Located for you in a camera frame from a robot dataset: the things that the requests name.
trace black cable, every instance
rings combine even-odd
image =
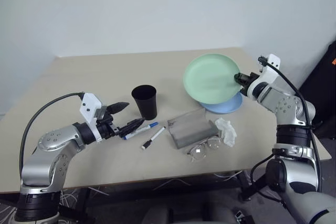
[[[251,178],[251,184],[252,186],[255,188],[255,190],[257,191],[257,193],[259,193],[261,196],[263,196],[264,198],[266,199],[270,199],[270,200],[273,200],[275,202],[278,202],[278,203],[282,203],[284,205],[284,202],[282,202],[281,199],[277,199],[277,198],[274,198],[274,197],[271,197],[271,196],[268,196],[268,195],[265,195],[263,194],[259,189],[258,187],[256,186],[254,180],[253,180],[253,173],[255,171],[255,169],[261,165],[262,163],[268,161],[269,159],[271,159],[272,157],[274,156],[274,154],[271,154],[269,155],[268,157],[266,157],[265,159],[263,159],[262,161],[260,161],[259,163],[257,163],[252,169],[251,169],[251,172],[250,172],[250,178]]]
[[[28,131],[31,127],[31,125],[33,124],[34,120],[36,119],[36,117],[38,117],[38,115],[41,114],[41,112],[46,109],[47,107],[49,107],[50,105],[52,105],[55,102],[58,102],[64,98],[67,97],[72,97],[72,96],[79,96],[81,99],[83,99],[83,92],[79,92],[79,93],[70,93],[70,94],[65,94],[62,95],[61,97],[58,97],[56,99],[53,99],[52,101],[48,102],[47,104],[45,104],[42,108],[40,108],[29,120],[25,131],[23,132],[23,136],[22,136],[22,140],[21,140],[21,146],[20,146],[20,156],[19,156],[19,173],[20,173],[20,178],[21,178],[21,173],[22,173],[22,168],[23,168],[23,155],[24,155],[24,151],[25,151],[25,144],[26,144],[26,139],[27,139],[27,135],[28,135]]]
[[[290,80],[287,79],[287,77],[279,69],[274,67],[272,64],[268,63],[267,59],[265,57],[259,57],[258,60],[261,62],[261,64],[263,66],[267,65],[271,69],[273,69],[276,73],[278,73],[287,82],[287,84],[295,91],[295,93],[299,96],[299,98],[302,102],[303,111],[305,113],[306,124],[309,127],[308,133],[309,133],[311,144],[312,144],[313,149],[314,149],[314,155],[315,155],[315,158],[316,158],[316,169],[317,169],[317,174],[318,174],[318,188],[317,188],[317,191],[321,192],[322,191],[322,172],[321,172],[320,156],[319,156],[319,152],[317,150],[315,138],[314,138],[313,132],[312,132],[312,126],[311,126],[310,119],[309,119],[307,103],[306,103],[305,99],[303,98],[303,95],[301,94],[301,92],[293,85],[293,83],[290,82]]]

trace blue plate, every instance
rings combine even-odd
[[[235,96],[232,97],[230,100],[219,104],[206,104],[200,102],[201,106],[216,114],[226,114],[234,112],[240,108],[242,103],[243,97],[240,92],[236,93]]]

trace white wall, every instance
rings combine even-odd
[[[277,54],[299,86],[336,34],[336,0],[0,0],[0,8],[0,114],[55,56],[238,46],[252,57]]]

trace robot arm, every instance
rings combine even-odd
[[[276,69],[280,59],[266,57]],[[266,167],[266,183],[276,191],[297,223],[334,223],[336,199],[317,191],[318,174],[316,157],[310,148],[307,122],[300,98],[273,85],[278,74],[269,66],[261,74],[242,73],[235,80],[243,86],[241,93],[257,100],[277,118],[277,143],[272,152],[275,156]],[[309,118],[315,116],[315,108],[306,102]]]
[[[112,114],[128,103],[104,106],[91,93],[85,93],[80,112],[85,123],[75,123],[42,136],[22,170],[20,197],[12,223],[56,223],[60,191],[71,159],[92,142],[112,136],[123,137],[137,129],[144,119],[136,119],[119,128]]]

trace blue marker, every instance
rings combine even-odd
[[[149,130],[150,128],[152,128],[152,127],[154,127],[154,126],[156,126],[156,125],[158,125],[158,124],[159,124],[158,122],[151,123],[151,124],[149,124],[149,125],[147,125],[147,126],[141,128],[141,129],[137,129],[136,131],[133,131],[132,133],[127,134],[126,136],[123,137],[123,139],[124,139],[124,140],[127,140],[127,139],[129,139],[129,138],[131,138],[131,137],[133,137],[133,136],[135,136],[135,135],[138,135],[138,134],[141,133],[141,132],[144,132],[144,131]]]

